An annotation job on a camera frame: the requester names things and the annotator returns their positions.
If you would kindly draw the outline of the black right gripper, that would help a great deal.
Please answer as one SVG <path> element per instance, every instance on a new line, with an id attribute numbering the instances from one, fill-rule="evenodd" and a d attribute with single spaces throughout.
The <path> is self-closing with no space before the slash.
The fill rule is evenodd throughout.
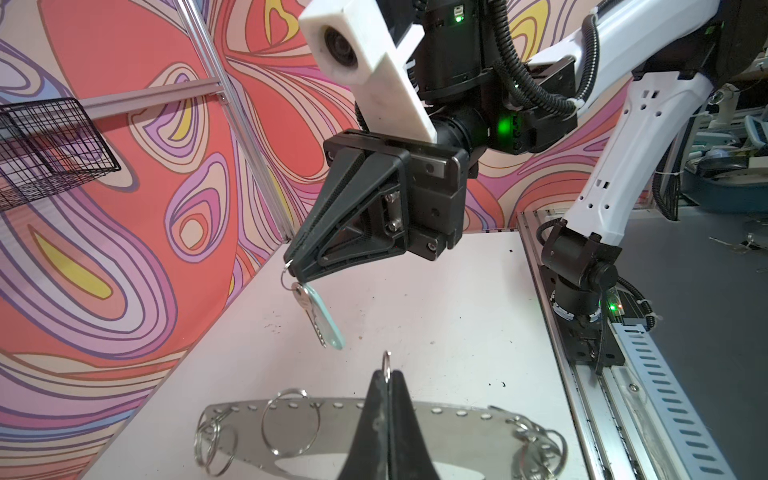
<path id="1" fill-rule="evenodd" d="M 283 256 L 298 281 L 406 252 L 434 260 L 458 242 L 469 135 L 441 128 L 428 144 L 349 130 L 324 146 L 328 177 Z"/>

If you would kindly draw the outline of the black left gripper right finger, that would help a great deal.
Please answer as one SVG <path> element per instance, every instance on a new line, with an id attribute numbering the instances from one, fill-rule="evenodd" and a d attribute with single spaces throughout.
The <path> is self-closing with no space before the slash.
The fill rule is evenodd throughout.
<path id="1" fill-rule="evenodd" d="M 395 480 L 439 480 L 424 441 L 403 373 L 388 382 L 388 475 Z"/>

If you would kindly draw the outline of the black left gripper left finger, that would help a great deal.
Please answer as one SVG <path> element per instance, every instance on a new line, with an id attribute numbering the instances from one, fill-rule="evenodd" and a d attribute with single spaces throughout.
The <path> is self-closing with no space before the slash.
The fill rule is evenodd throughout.
<path id="1" fill-rule="evenodd" d="M 388 478 L 388 404 L 388 382 L 383 371 L 377 370 L 338 480 Z"/>

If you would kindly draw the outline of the mint green key tag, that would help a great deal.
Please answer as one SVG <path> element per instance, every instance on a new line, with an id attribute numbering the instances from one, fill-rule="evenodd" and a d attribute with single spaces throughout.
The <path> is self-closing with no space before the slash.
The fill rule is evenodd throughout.
<path id="1" fill-rule="evenodd" d="M 330 346 L 336 350 L 342 350 L 346 346 L 346 341 L 322 297 L 309 284 L 305 284 L 304 289 L 311 304 L 311 319 L 316 327 L 318 337 L 321 339 L 321 344 L 324 347 Z"/>

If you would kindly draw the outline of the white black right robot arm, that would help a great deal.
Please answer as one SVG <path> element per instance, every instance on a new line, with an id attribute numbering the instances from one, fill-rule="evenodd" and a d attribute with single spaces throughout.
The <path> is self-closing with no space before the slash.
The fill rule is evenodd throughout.
<path id="1" fill-rule="evenodd" d="M 549 149 L 631 77 L 619 122 L 542 251 L 556 313 L 593 322 L 607 313 L 641 190 L 687 119 L 752 62 L 767 5 L 602 1 L 529 60 L 504 1 L 313 1 L 299 27 L 359 121 L 324 142 L 328 176 L 284 256 L 300 283 L 406 252 L 437 258 L 461 238 L 467 183 L 487 150 Z"/>

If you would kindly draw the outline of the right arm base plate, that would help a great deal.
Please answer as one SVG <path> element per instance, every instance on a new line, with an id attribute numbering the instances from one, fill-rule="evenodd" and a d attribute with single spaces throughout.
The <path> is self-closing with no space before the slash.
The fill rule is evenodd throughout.
<path id="1" fill-rule="evenodd" d="M 568 312 L 555 301 L 558 280 L 554 272 L 541 266 L 539 273 L 566 357 L 572 365 L 588 365 L 596 373 L 601 373 L 606 367 L 623 366 L 626 357 L 616 334 L 608 325 L 622 324 L 648 332 L 657 323 L 658 316 L 650 300 L 622 277 L 607 294 L 596 297 L 596 310 L 584 316 Z"/>

